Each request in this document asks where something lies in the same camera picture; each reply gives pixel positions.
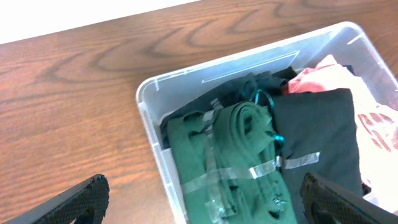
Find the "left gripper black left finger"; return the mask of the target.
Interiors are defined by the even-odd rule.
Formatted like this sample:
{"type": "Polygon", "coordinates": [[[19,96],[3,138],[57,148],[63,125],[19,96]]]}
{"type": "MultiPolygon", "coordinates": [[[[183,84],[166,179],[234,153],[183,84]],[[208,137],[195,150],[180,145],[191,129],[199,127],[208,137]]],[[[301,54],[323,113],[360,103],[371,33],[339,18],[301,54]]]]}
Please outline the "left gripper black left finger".
{"type": "Polygon", "coordinates": [[[108,205],[108,180],[96,174],[6,224],[101,224],[108,205]]]}

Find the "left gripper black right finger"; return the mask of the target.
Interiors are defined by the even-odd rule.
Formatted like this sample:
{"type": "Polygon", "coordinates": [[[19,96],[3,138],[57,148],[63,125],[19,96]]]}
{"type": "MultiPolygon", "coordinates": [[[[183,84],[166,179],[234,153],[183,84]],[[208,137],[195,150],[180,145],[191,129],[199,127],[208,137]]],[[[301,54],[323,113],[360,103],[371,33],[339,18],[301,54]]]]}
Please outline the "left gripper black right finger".
{"type": "Polygon", "coordinates": [[[397,216],[331,182],[307,172],[300,189],[310,224],[397,224],[397,216]]]}

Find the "pink garment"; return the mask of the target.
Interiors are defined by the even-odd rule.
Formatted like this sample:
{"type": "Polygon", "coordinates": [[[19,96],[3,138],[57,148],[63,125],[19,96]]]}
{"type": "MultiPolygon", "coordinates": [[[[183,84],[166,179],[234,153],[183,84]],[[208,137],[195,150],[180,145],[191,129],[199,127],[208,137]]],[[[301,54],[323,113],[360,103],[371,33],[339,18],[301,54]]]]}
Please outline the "pink garment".
{"type": "Polygon", "coordinates": [[[397,111],[374,99],[364,80],[347,65],[327,55],[315,68],[303,69],[289,81],[289,93],[351,91],[359,147],[361,179],[371,193],[368,201],[397,212],[397,111]]]}

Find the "green garment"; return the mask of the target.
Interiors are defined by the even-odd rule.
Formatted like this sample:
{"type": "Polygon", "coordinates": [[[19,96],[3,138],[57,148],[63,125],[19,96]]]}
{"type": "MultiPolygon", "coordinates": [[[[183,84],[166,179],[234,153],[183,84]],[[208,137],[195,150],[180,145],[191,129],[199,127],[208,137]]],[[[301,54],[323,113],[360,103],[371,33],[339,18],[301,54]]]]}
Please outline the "green garment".
{"type": "Polygon", "coordinates": [[[277,166],[284,139],[273,109],[271,96],[258,90],[247,101],[167,123],[189,223],[297,221],[277,166]]]}

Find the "black garment with tape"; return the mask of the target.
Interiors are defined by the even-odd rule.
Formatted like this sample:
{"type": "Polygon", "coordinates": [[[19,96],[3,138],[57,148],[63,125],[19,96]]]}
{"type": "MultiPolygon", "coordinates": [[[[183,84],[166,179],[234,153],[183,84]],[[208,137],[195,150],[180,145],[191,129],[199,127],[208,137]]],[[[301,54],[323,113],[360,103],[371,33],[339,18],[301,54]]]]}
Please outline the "black garment with tape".
{"type": "Polygon", "coordinates": [[[353,97],[349,89],[293,93],[274,98],[274,122],[285,139],[285,160],[318,153],[316,163],[282,169],[298,224],[307,222],[300,189],[307,172],[316,173],[361,196],[359,149],[353,97]]]}

